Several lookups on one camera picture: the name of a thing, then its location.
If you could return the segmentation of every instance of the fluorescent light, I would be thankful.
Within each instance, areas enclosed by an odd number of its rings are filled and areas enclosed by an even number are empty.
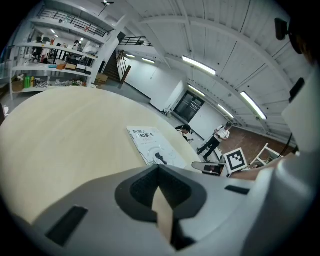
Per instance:
[[[241,92],[240,95],[244,97],[244,99],[254,108],[254,110],[258,113],[258,115],[263,119],[267,120],[267,117],[265,114],[262,112],[262,110],[258,107],[258,105],[253,101],[252,98],[245,92]]]
[[[218,104],[219,108],[221,108],[224,112],[226,112],[231,118],[234,118],[234,116],[232,114],[230,114],[223,106],[221,106],[220,104]]]
[[[189,84],[189,87],[194,90],[195,92],[197,92],[198,94],[202,95],[203,97],[205,97],[206,95],[204,95],[201,91],[197,90],[196,88],[192,87],[190,84]]]
[[[206,65],[204,65],[204,64],[202,64],[202,63],[200,63],[200,62],[198,62],[198,61],[195,61],[195,60],[193,60],[193,59],[191,59],[191,58],[188,58],[188,57],[186,57],[186,56],[182,56],[182,59],[183,59],[185,62],[188,62],[188,63],[190,63],[190,64],[192,64],[192,65],[195,65],[195,66],[197,66],[198,68],[203,69],[203,70],[209,72],[209,73],[212,74],[212,75],[215,75],[216,72],[217,72],[217,71],[215,71],[214,69],[212,69],[211,67],[208,67],[208,66],[206,66]]]
[[[150,59],[146,59],[146,58],[142,58],[145,62],[150,62],[150,63],[153,63],[155,64],[155,62],[153,60],[150,60]]]

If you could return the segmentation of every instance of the floor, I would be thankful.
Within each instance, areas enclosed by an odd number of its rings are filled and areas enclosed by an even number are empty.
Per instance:
[[[119,89],[118,88],[119,84],[115,81],[112,80],[108,80],[108,82],[105,85],[102,85],[100,87],[100,89],[102,90],[106,90],[109,92],[113,92],[119,95],[122,95],[128,99],[131,99],[141,105],[143,105],[144,107],[146,107],[147,109],[151,110],[152,112],[154,112],[156,115],[160,116],[161,118],[163,118],[165,121],[167,121],[171,126],[173,126],[174,128],[177,126],[181,126],[183,125],[183,123],[178,120],[177,118],[175,118],[174,116],[170,115],[170,116],[165,116],[163,114],[161,114],[155,107],[153,107],[150,104],[150,99],[148,97],[146,97],[145,95],[143,95],[142,93],[140,93],[139,91],[135,90],[134,88],[132,88],[130,85],[128,84],[123,84],[122,88]],[[2,104],[3,110],[5,115],[9,115],[17,106],[19,106],[21,103],[23,103],[24,101],[26,101],[27,99],[31,98],[32,96],[41,93],[41,92],[25,92],[25,93],[17,93],[14,94],[14,100],[11,101],[10,99],[10,93],[8,92],[1,100],[0,103]],[[193,134],[187,134],[187,138],[188,139],[193,139],[193,141],[190,142],[190,146],[197,151],[197,148],[200,148],[201,146],[204,145],[204,140],[198,136],[196,133]],[[216,156],[216,154],[212,153],[208,159],[211,162],[217,162],[218,158]]]

